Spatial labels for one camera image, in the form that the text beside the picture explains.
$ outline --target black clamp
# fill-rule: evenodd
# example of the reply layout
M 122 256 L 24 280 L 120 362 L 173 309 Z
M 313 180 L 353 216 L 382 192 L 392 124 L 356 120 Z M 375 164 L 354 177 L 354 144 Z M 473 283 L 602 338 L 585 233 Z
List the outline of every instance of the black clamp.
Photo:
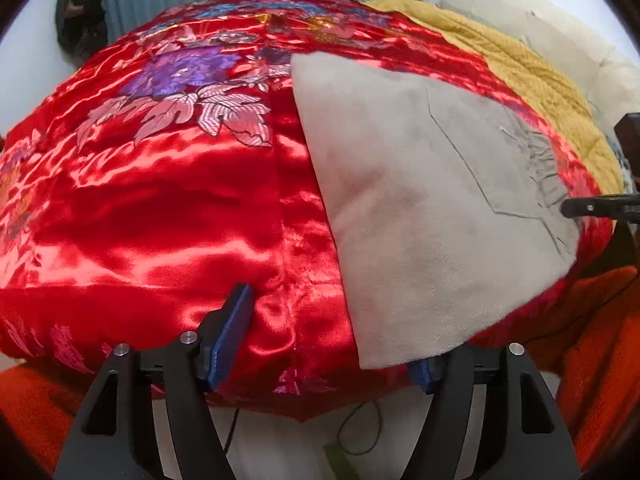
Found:
M 151 385 L 164 387 L 183 480 L 235 480 L 204 397 L 231 370 L 254 309 L 248 285 L 236 285 L 196 331 L 167 346 L 117 345 L 76 415 L 56 480 L 165 480 L 156 441 Z
M 462 345 L 444 376 L 401 480 L 453 480 L 465 441 L 474 384 L 486 384 L 480 447 L 467 480 L 577 480 L 580 468 L 556 402 L 522 345 Z
M 586 198 L 568 198 L 560 205 L 566 218 L 593 216 L 640 223 L 640 195 L 602 195 Z

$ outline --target pink leaf embroidery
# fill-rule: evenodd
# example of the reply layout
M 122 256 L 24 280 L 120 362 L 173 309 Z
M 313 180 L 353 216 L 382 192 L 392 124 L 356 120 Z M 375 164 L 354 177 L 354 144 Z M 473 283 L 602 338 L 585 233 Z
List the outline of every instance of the pink leaf embroidery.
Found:
M 191 43 L 193 41 L 198 40 L 198 37 L 195 35 L 193 29 L 189 25 L 185 25 L 183 28 L 180 29 L 178 38 L 181 41 L 185 41 L 187 43 Z
M 264 114 L 270 110 L 257 96 L 245 94 L 219 94 L 202 100 L 200 127 L 216 136 L 224 123 L 247 146 L 270 146 L 270 129 L 264 123 Z
M 279 386 L 274 388 L 276 394 L 301 395 L 302 393 L 324 394 L 334 392 L 336 388 L 329 386 L 327 380 L 312 374 L 300 376 L 298 370 L 290 367 L 284 370 L 278 378 Z
M 422 42 L 413 41 L 412 38 L 403 38 L 403 39 L 406 40 L 406 46 L 409 47 L 411 50 L 422 52 L 427 56 L 431 57 L 431 59 L 436 58 L 435 54 L 431 51 L 431 49 L 425 44 L 423 44 Z
M 200 99 L 206 99 L 207 97 L 213 97 L 214 95 L 221 95 L 225 93 L 227 90 L 231 90 L 232 88 L 238 88 L 237 84 L 228 84 L 228 83 L 215 83 L 213 85 L 203 86 L 198 90 L 198 97 Z
M 153 100 L 151 97 L 141 97 L 122 107 L 118 114 L 127 114 L 123 121 L 129 121 L 131 118 L 135 117 L 137 113 L 156 104 L 158 104 L 158 101 Z
M 89 136 L 89 132 L 94 126 L 99 126 L 104 121 L 117 115 L 126 102 L 126 96 L 107 99 L 103 104 L 91 110 L 86 120 L 76 128 L 78 149 L 82 149 L 86 138 Z
M 109 354 L 113 352 L 113 347 L 111 345 L 107 345 L 107 343 L 102 343 L 100 350 L 102 350 L 105 357 L 109 357 Z
M 173 52 L 174 50 L 180 50 L 180 45 L 170 41 L 169 43 L 162 44 L 162 46 L 156 51 L 156 56 L 166 54 L 167 52 Z
M 139 47 L 136 50 L 136 53 L 133 55 L 133 57 L 131 59 L 121 59 L 119 60 L 115 65 L 113 65 L 113 68 L 111 69 L 112 72 L 114 72 L 115 70 L 119 69 L 119 68 L 126 68 L 127 66 L 129 66 L 131 63 L 133 63 L 135 60 L 137 60 L 140 56 L 142 56 L 145 52 L 145 49 L 142 47 Z
M 262 65 L 254 68 L 233 81 L 247 85 L 249 88 L 257 86 L 261 92 L 267 92 L 267 79 L 289 75 L 289 65 Z
M 178 124 L 185 123 L 193 115 L 193 105 L 198 99 L 197 94 L 175 94 L 166 97 L 148 111 L 145 123 L 134 136 L 134 143 L 169 126 L 174 120 Z
M 369 50 L 370 48 L 389 48 L 392 46 L 388 41 L 353 40 L 351 43 L 363 50 Z
M 32 328 L 30 332 L 31 332 L 31 338 L 33 339 L 33 342 L 36 343 L 36 345 L 38 346 L 35 354 L 39 356 L 45 355 L 46 352 L 44 351 L 44 345 L 40 341 L 38 341 L 38 335 L 36 334 L 36 330 Z
M 58 361 L 79 372 L 92 373 L 84 364 L 84 359 L 80 352 L 74 347 L 71 329 L 68 326 L 54 325 L 50 331 L 50 336 L 53 342 L 53 356 Z
M 160 16 L 164 16 L 164 17 L 174 16 L 176 14 L 180 14 L 184 10 L 188 10 L 191 6 L 193 6 L 193 4 L 181 4 L 175 7 L 170 7 L 165 12 L 162 12 Z
M 27 354 L 28 356 L 32 356 L 33 354 L 31 353 L 31 351 L 29 350 L 29 347 L 27 346 L 27 342 L 25 341 L 25 339 L 22 338 L 24 334 L 24 323 L 22 324 L 22 330 L 19 331 L 14 325 L 12 325 L 12 323 L 9 322 L 8 319 L 4 320 L 4 325 L 6 326 L 6 332 L 9 335 L 9 338 L 11 338 L 11 340 L 14 342 L 14 344 L 25 354 Z

